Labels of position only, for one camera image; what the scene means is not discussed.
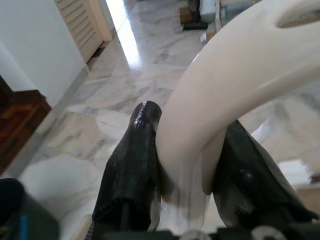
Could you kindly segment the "brown cardboard box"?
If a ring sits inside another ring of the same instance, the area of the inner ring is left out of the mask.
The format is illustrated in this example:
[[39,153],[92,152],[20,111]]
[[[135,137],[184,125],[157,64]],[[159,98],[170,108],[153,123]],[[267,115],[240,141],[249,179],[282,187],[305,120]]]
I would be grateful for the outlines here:
[[193,15],[188,7],[181,7],[179,9],[180,24],[185,24],[193,20]]

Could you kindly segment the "black upright vacuum cleaner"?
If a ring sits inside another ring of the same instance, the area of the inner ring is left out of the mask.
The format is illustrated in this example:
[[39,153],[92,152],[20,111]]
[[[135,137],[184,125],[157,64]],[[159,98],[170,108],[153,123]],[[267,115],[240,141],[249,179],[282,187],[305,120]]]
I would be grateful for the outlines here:
[[186,0],[190,17],[182,24],[183,31],[206,30],[208,23],[201,20],[201,0]]

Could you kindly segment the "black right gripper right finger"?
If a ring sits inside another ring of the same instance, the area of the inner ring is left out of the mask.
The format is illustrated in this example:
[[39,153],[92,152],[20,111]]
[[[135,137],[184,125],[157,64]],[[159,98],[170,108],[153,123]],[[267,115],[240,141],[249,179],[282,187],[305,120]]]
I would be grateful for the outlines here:
[[227,227],[284,227],[318,219],[239,121],[227,128],[212,193]]

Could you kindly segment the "cream louvred door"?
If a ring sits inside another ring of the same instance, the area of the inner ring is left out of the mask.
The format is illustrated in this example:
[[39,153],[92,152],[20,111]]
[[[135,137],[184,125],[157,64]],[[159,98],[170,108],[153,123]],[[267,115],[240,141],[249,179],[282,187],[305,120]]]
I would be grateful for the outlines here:
[[106,0],[53,0],[83,61],[88,63],[103,42],[113,39]]

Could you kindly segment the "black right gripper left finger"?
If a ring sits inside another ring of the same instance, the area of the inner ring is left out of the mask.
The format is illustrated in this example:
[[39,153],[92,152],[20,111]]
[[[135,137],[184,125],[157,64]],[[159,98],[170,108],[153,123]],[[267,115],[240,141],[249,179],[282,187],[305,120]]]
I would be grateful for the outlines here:
[[162,110],[143,101],[108,159],[92,214],[95,232],[154,231],[161,216],[156,133]]

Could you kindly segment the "dark grey plastic bin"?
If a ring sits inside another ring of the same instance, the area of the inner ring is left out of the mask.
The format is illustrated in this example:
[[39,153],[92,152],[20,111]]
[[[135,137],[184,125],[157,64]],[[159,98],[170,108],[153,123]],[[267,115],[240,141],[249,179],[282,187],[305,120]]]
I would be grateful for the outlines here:
[[0,240],[59,240],[58,221],[20,181],[0,179]]

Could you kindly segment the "beige-handled wooden-stick broom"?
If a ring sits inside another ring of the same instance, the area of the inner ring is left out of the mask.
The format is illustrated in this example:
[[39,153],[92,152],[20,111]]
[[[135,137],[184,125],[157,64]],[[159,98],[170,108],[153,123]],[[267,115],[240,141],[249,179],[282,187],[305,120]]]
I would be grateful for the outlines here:
[[177,82],[160,118],[166,220],[180,230],[205,222],[229,124],[320,79],[320,20],[285,27],[320,0],[262,0],[228,22]]

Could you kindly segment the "dark wooden staircase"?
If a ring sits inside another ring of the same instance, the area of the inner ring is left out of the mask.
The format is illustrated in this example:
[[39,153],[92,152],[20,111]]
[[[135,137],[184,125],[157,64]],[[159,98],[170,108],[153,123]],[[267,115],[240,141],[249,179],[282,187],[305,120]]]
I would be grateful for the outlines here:
[[51,111],[36,89],[13,91],[0,75],[0,174]]

